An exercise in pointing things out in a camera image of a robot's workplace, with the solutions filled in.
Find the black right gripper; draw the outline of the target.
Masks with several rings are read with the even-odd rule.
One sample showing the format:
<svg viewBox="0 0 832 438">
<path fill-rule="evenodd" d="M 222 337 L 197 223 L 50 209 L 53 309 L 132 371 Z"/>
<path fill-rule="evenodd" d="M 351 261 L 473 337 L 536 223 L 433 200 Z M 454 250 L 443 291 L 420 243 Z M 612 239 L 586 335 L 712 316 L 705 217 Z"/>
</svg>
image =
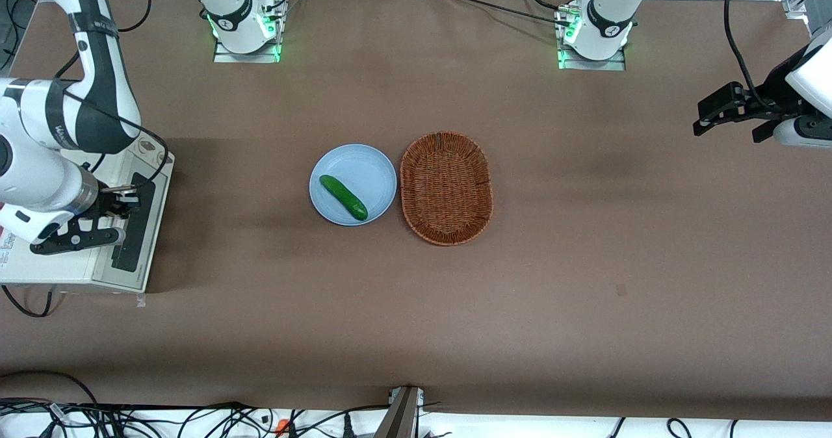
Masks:
<svg viewBox="0 0 832 438">
<path fill-rule="evenodd" d="M 95 199 L 91 194 L 78 196 L 70 202 L 66 210 L 72 212 L 72 218 L 61 225 L 56 235 L 63 235 L 70 231 L 69 225 L 80 220 L 88 220 L 93 224 L 94 229 L 102 218 L 129 219 L 131 215 L 140 210 L 142 198 L 137 191 L 131 192 L 98 192 Z"/>
</svg>

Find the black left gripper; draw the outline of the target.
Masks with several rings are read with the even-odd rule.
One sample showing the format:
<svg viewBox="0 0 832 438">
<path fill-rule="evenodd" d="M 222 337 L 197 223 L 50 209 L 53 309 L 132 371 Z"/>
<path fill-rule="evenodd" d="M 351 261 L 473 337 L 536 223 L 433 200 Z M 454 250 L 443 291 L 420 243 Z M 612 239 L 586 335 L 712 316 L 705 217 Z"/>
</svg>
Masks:
<svg viewBox="0 0 832 438">
<path fill-rule="evenodd" d="M 813 113 L 814 107 L 787 83 L 787 75 L 799 67 L 806 52 L 800 49 L 789 56 L 757 86 L 751 79 L 746 79 L 749 86 L 747 99 L 742 84 L 731 81 L 699 101 L 699 118 L 692 124 L 694 136 L 699 138 L 715 126 L 731 122 L 784 120 Z"/>
</svg>

